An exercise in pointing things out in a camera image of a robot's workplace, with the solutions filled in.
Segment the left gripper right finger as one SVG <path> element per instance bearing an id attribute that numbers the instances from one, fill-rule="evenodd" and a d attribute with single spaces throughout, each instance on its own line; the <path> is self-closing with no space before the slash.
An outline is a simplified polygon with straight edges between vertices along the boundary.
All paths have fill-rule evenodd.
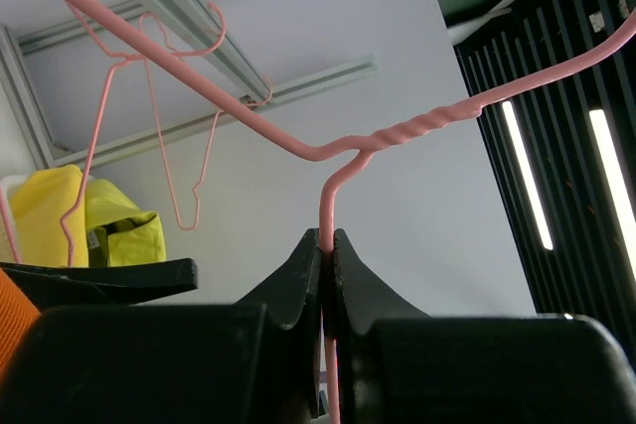
<path id="1" fill-rule="evenodd" d="M 584 316 L 433 318 L 334 234 L 345 423 L 631 423 L 635 373 Z"/>

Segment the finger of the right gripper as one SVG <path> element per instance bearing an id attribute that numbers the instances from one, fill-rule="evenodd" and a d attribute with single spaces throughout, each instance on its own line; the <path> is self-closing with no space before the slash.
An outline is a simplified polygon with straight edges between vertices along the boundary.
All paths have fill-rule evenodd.
<path id="1" fill-rule="evenodd" d="M 39 310 L 62 306 L 136 305 L 198 288 L 190 258 L 89 268 L 51 268 L 3 262 L 1 269 Z"/>

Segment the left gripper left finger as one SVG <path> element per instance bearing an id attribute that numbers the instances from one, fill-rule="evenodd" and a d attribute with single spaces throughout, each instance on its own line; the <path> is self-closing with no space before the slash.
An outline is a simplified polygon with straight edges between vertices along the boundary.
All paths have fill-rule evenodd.
<path id="1" fill-rule="evenodd" d="M 5 423 L 307 423 L 320 410 L 318 233 L 227 305 L 62 306 L 1 381 Z"/>

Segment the orange trousers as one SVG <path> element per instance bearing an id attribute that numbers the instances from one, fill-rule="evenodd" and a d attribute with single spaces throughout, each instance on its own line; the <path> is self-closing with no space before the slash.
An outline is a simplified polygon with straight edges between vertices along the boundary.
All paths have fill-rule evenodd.
<path id="1" fill-rule="evenodd" d="M 40 312 L 19 287 L 2 271 L 0 279 L 0 369 L 6 369 Z"/>

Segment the yellow trousers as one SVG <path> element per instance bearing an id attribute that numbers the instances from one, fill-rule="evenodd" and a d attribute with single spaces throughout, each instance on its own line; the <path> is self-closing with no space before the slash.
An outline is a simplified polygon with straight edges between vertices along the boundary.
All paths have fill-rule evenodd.
<path id="1" fill-rule="evenodd" d="M 10 194 L 22 261 L 27 265 L 65 268 L 68 240 L 61 218 L 75 204 L 82 172 L 75 165 L 40 170 Z"/>

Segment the pink hanger of green trousers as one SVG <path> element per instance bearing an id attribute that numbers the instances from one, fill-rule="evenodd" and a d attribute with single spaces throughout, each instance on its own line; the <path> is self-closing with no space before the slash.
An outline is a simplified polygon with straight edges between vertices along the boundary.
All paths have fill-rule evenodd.
<path id="1" fill-rule="evenodd" d="M 185 226 L 183 224 L 183 221 L 181 219 L 181 213 L 180 213 L 180 209 L 178 206 L 178 201 L 176 198 L 176 194 L 175 194 L 175 190 L 174 190 L 174 186 L 173 186 L 173 179 L 172 179 L 172 175 L 171 175 L 171 171 L 170 171 L 170 165 L 169 165 L 169 161 L 168 161 L 168 155 L 166 152 L 166 147 L 165 147 L 165 141 L 164 141 L 164 135 L 161 129 L 161 122 L 160 122 L 160 116 L 159 116 L 159 110 L 158 110 L 158 104 L 157 104 L 157 99 L 156 99 L 156 93 L 155 93 L 155 88 L 154 88 L 154 83 L 153 83 L 153 79 L 152 79 L 152 74 L 151 74 L 151 69 L 149 66 L 149 60 L 142 56 L 141 54 L 129 54 L 129 53 L 123 53 L 123 52 L 114 52 L 112 50 L 110 50 L 105 43 L 97 36 L 97 33 L 94 31 L 94 29 L 88 24 L 87 19 L 84 17 L 83 14 L 80 13 L 80 10 L 73 6 L 71 3 L 68 3 L 68 6 L 71 10 L 71 12 L 75 15 L 75 17 L 79 20 L 81 26 L 86 30 L 86 32 L 88 33 L 88 35 L 93 39 L 93 41 L 96 43 L 96 45 L 109 57 L 112 59 L 119 59 L 119 62 L 113 64 L 105 77 L 104 80 L 104 84 L 102 87 L 102 92 L 101 92 L 101 97 L 99 100 L 99 104 L 98 104 L 98 109 L 97 109 L 97 114 L 93 123 L 93 128 L 92 128 L 92 134 L 88 143 L 88 147 L 86 150 L 86 156 L 85 156 L 85 161 L 84 161 L 84 167 L 82 170 L 82 175 L 81 175 L 81 180 L 79 183 L 79 188 L 78 188 L 78 193 L 77 193 L 77 197 L 74 201 L 74 203 L 71 205 L 71 207 L 61 216 L 59 223 L 60 223 L 60 227 L 62 229 L 62 232 L 64 234 L 65 239 L 67 240 L 67 267 L 68 268 L 72 268 L 75 264 L 75 249 L 76 249 L 76 244 L 75 244 L 75 239 L 69 229 L 68 226 L 68 221 L 70 218 L 73 217 L 73 215 L 75 214 L 75 212 L 80 208 L 81 203 L 83 202 L 84 196 L 85 196 L 85 190 L 87 187 L 87 183 L 88 183 L 88 176 L 92 167 L 92 162 L 93 162 L 93 157 L 95 154 L 95 149 L 97 146 L 97 142 L 98 142 L 98 138 L 99 138 L 99 134 L 100 134 L 100 130 L 101 130 L 101 125 L 102 125 L 102 120 L 103 120 L 103 116 L 105 113 L 105 109 L 107 106 L 107 102 L 108 102 L 108 97 L 110 94 L 110 90 L 112 87 L 112 83 L 115 77 L 115 74 L 120 71 L 121 69 L 129 66 L 132 63 L 137 63 L 137 62 L 143 62 L 144 64 L 144 68 L 145 68 L 145 73 L 146 73 L 146 79 L 147 79 L 147 84 L 148 84 L 148 90 L 149 90 L 149 94 L 150 94 L 150 101 L 151 101 L 151 106 L 153 109 L 153 115 L 154 115 L 154 119 L 155 119 L 155 126 L 156 126 L 156 136 L 159 140 L 159 149 L 161 152 L 161 156 L 162 156 L 162 161 L 163 161 L 163 166 L 164 166 L 164 172 L 166 175 L 166 179 L 167 179 L 167 183 L 168 183 L 168 188 L 169 188 L 169 192 L 171 195 L 171 201 L 172 201 L 172 205 L 173 205 L 173 209 L 174 209 L 174 213 L 175 213 L 175 218 L 177 220 L 177 224 L 178 226 L 184 230 L 184 231 L 193 231 L 196 230 L 199 227 L 200 224 L 200 210 L 201 210 L 201 198 L 200 198 L 200 194 L 199 194 L 199 189 L 201 188 L 201 186 L 205 183 L 206 177 L 207 177 L 207 170 L 208 170 L 208 162 L 209 162 L 209 158 L 212 152 L 212 145 L 213 145 L 213 141 L 214 141 L 214 135 L 215 135 L 215 131 L 218 125 L 218 121 L 219 118 L 221 116 L 221 112 L 217 111 L 214 116 L 213 116 L 213 120 L 212 120 L 212 125 L 210 128 L 210 133 L 208 136 L 208 142 L 206 144 L 206 149 L 205 149 L 205 154 L 204 154 L 204 159 L 203 159 L 203 163 L 202 163 L 202 167 L 201 167 L 201 173 L 200 173 L 200 177 L 198 182 L 193 186 L 192 189 L 192 195 L 194 197 L 195 200 L 195 214 L 194 214 L 194 222 L 192 225 L 189 226 Z"/>

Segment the pink hanger with orange trousers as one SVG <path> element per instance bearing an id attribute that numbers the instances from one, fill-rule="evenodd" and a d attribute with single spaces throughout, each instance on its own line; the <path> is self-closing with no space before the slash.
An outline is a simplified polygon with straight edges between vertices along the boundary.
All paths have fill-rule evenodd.
<path id="1" fill-rule="evenodd" d="M 339 188 L 362 171 L 372 157 L 380 151 L 401 145 L 451 123 L 479 116 L 484 107 L 499 100 L 517 95 L 539 86 L 572 76 L 590 68 L 616 53 L 635 33 L 633 19 L 626 20 L 618 30 L 599 46 L 563 63 L 545 70 L 494 87 L 476 96 L 452 105 L 441 106 L 392 127 L 374 132 L 368 136 L 345 136 L 322 146 L 310 146 L 281 131 L 271 123 L 257 116 L 215 84 L 208 81 L 191 68 L 183 65 L 177 57 L 163 50 L 144 34 L 129 26 L 124 20 L 96 0 L 66 0 L 87 14 L 121 41 L 139 54 L 155 63 L 168 74 L 178 79 L 205 99 L 211 101 L 234 119 L 243 123 L 257 134 L 276 144 L 287 152 L 302 159 L 320 162 L 346 151 L 354 151 L 355 157 L 347 165 L 334 173 L 325 183 L 320 203 L 320 225 L 318 247 L 321 253 L 319 279 L 319 305 L 327 307 L 328 337 L 324 344 L 331 363 L 329 372 L 330 419 L 345 423 L 340 415 L 340 387 L 338 374 L 337 326 L 338 314 L 335 299 L 334 271 L 334 204 Z"/>

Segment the olive green trousers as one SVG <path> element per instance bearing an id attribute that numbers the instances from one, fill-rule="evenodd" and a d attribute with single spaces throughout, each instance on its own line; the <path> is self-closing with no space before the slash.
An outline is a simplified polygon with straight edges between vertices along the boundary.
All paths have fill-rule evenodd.
<path id="1" fill-rule="evenodd" d="M 138 266 L 166 260 L 160 216 L 143 211 L 105 179 L 87 183 L 84 216 L 88 266 Z"/>

